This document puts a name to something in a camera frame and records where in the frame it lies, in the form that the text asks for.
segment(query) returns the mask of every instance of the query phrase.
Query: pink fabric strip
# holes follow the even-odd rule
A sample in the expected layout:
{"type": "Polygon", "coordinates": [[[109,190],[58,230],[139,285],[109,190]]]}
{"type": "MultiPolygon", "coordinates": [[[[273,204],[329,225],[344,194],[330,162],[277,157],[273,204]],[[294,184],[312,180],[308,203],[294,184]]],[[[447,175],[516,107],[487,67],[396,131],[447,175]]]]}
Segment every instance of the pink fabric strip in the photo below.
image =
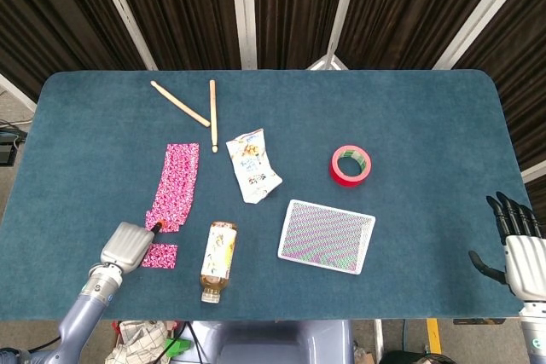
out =
{"type": "Polygon", "coordinates": [[[152,209],[146,212],[146,229],[163,222],[160,232],[178,232],[194,200],[199,165],[199,144],[169,144],[160,185],[152,209]]]}
{"type": "Polygon", "coordinates": [[[177,245],[153,243],[142,260],[144,268],[174,269],[177,264],[177,245]]]}

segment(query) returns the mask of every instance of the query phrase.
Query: wooden stick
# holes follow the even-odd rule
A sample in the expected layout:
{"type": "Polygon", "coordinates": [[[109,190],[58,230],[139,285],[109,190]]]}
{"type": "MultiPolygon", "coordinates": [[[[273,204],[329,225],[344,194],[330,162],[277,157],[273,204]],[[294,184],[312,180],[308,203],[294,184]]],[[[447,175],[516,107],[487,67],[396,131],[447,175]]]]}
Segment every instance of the wooden stick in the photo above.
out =
{"type": "Polygon", "coordinates": [[[172,95],[170,92],[165,90],[163,87],[161,87],[159,84],[157,84],[155,81],[150,81],[150,84],[159,91],[159,93],[164,96],[167,100],[169,100],[171,103],[173,103],[175,106],[180,108],[182,111],[187,113],[191,118],[193,118],[198,123],[203,124],[206,127],[210,127],[211,123],[208,121],[208,119],[204,119],[201,117],[198,113],[196,113],[194,110],[186,106],[184,103],[182,103],[180,100],[178,100],[174,95],[172,95]]]}
{"type": "Polygon", "coordinates": [[[218,123],[216,121],[216,82],[211,80],[209,82],[211,87],[211,138],[212,138],[212,151],[218,152],[218,123]]]}

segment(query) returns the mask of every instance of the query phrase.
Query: blue felt tablecloth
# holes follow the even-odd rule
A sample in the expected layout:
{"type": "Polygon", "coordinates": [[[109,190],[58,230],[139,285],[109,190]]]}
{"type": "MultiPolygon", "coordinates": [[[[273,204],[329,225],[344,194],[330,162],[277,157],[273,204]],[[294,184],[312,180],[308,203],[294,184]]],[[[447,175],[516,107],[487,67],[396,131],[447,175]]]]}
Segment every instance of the blue felt tablecloth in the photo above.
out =
{"type": "Polygon", "coordinates": [[[527,203],[497,91],[482,72],[64,72],[44,86],[0,228],[0,320],[58,319],[72,305],[119,222],[143,224],[167,143],[201,147],[195,200],[177,234],[173,270],[128,274],[107,310],[118,319],[502,317],[519,302],[480,275],[475,249],[503,266],[487,194],[527,203]],[[209,117],[217,80],[220,149],[175,108],[157,80],[209,117]],[[244,204],[224,143],[264,128],[284,182],[244,204]],[[328,174],[340,145],[373,161],[347,189],[328,174]],[[363,272],[277,258],[291,199],[377,218],[363,272]],[[200,301],[210,223],[237,222],[229,287],[200,301]]]}

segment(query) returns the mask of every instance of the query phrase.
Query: tape roll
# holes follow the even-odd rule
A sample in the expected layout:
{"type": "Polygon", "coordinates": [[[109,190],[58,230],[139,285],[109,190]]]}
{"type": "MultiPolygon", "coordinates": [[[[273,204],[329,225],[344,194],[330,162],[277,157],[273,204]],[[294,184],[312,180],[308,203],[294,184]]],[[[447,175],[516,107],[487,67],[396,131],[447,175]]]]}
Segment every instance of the tape roll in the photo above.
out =
{"type": "Polygon", "coordinates": [[[360,185],[371,171],[371,158],[366,151],[356,145],[344,145],[343,147],[339,147],[335,150],[332,160],[330,161],[330,175],[334,181],[344,187],[352,188],[360,185]],[[338,160],[340,158],[353,158],[360,165],[360,173],[356,176],[344,174],[338,165],[338,160]]]}

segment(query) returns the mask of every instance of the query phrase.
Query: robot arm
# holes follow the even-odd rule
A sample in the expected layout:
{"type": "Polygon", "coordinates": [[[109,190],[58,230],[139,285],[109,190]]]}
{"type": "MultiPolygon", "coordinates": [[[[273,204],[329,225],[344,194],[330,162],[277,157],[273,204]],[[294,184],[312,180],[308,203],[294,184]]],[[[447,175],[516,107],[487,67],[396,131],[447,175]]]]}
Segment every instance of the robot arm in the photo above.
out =
{"type": "Polygon", "coordinates": [[[102,249],[101,264],[91,268],[74,305],[59,325],[61,345],[53,351],[0,352],[0,364],[74,364],[102,313],[122,282],[122,274],[138,267],[161,224],[151,231],[122,222],[102,249]]]}
{"type": "Polygon", "coordinates": [[[493,209],[506,255],[506,273],[484,264],[475,251],[468,254],[475,268],[502,285],[523,302],[521,328],[531,364],[546,364],[546,239],[533,215],[497,192],[487,202],[493,209]]]}

